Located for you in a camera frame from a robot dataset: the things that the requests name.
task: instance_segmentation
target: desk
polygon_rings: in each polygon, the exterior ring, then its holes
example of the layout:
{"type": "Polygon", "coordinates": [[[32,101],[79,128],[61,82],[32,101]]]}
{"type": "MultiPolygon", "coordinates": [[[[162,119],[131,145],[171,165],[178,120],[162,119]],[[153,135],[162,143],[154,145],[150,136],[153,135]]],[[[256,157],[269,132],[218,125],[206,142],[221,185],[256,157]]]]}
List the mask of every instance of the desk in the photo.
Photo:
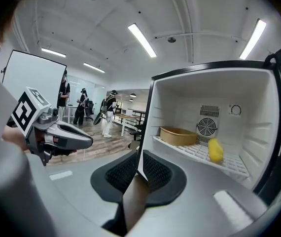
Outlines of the desk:
{"type": "Polygon", "coordinates": [[[68,108],[68,124],[70,124],[70,109],[71,108],[77,109],[77,106],[67,105],[66,108],[68,108]]]}
{"type": "Polygon", "coordinates": [[[126,116],[126,115],[123,115],[123,114],[115,114],[115,116],[119,117],[122,119],[122,132],[121,132],[121,137],[123,137],[123,134],[124,134],[124,128],[125,128],[125,122],[127,119],[139,119],[140,117],[138,116],[126,116]]]}

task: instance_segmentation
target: wire rack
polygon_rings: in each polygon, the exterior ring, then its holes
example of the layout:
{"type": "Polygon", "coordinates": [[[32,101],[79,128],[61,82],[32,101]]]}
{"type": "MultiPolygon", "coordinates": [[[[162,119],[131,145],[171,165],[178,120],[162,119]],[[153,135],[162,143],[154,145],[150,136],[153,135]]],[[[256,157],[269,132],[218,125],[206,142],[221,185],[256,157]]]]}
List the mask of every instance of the wire rack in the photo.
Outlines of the wire rack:
{"type": "Polygon", "coordinates": [[[154,140],[175,149],[183,155],[189,156],[196,161],[222,170],[225,174],[231,176],[238,182],[249,177],[248,170],[239,156],[224,153],[223,161],[215,163],[210,160],[209,149],[205,146],[198,144],[191,146],[172,146],[163,141],[159,136],[154,136],[153,138],[154,140]]]}

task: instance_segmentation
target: fluorescent light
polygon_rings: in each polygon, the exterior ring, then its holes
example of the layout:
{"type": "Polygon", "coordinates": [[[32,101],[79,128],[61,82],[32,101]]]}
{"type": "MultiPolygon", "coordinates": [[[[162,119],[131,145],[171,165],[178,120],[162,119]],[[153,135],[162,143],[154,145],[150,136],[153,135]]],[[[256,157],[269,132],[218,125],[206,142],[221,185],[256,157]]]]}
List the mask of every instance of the fluorescent light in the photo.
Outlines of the fluorescent light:
{"type": "Polygon", "coordinates": [[[91,65],[89,65],[89,64],[87,64],[87,63],[84,63],[83,65],[85,65],[85,66],[87,66],[87,67],[89,67],[89,68],[98,70],[98,71],[101,72],[101,73],[105,73],[105,71],[103,71],[103,70],[101,70],[101,69],[98,69],[98,68],[96,68],[96,67],[94,67],[94,66],[91,66],[91,65]]]}
{"type": "Polygon", "coordinates": [[[137,27],[136,24],[132,24],[129,27],[129,30],[134,34],[134,36],[139,40],[139,42],[143,45],[147,53],[151,58],[156,57],[154,50],[146,40],[145,36],[141,33],[140,29],[137,27]]]}
{"type": "Polygon", "coordinates": [[[66,55],[64,55],[64,54],[62,54],[62,53],[54,52],[54,51],[49,50],[49,49],[42,48],[42,51],[47,52],[47,53],[56,54],[56,55],[58,55],[58,56],[62,56],[62,57],[64,57],[64,58],[66,58],[66,55]]]}
{"type": "Polygon", "coordinates": [[[263,22],[262,20],[258,20],[250,40],[248,41],[246,47],[244,48],[242,54],[239,57],[240,59],[245,60],[248,57],[248,55],[260,39],[266,25],[267,23],[263,22]]]}

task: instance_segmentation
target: white pants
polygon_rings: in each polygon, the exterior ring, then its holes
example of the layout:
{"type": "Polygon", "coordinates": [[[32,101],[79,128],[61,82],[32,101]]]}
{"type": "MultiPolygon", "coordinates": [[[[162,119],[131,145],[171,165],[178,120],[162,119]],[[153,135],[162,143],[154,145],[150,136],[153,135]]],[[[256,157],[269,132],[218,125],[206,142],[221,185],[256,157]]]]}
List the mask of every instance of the white pants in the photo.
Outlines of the white pants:
{"type": "Polygon", "coordinates": [[[64,107],[60,106],[58,108],[58,118],[57,118],[57,120],[63,121],[64,114],[66,114],[66,107],[65,106],[64,107]]]}
{"type": "Polygon", "coordinates": [[[110,129],[113,124],[113,120],[114,120],[113,112],[106,112],[105,127],[103,128],[103,132],[102,132],[104,135],[109,135],[110,129]]]}

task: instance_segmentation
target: robotic hand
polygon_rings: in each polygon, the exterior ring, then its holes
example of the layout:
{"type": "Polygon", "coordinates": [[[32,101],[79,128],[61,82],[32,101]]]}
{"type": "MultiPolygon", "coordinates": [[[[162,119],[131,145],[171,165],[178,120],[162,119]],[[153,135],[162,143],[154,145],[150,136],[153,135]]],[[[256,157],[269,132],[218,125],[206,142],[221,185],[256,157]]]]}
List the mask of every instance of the robotic hand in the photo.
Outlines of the robotic hand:
{"type": "Polygon", "coordinates": [[[73,150],[89,148],[93,143],[82,130],[57,120],[57,108],[52,108],[33,88],[26,87],[11,116],[25,136],[29,150],[41,158],[44,166],[52,156],[68,156],[73,150]],[[44,140],[36,139],[37,130],[44,133],[44,140]]]}

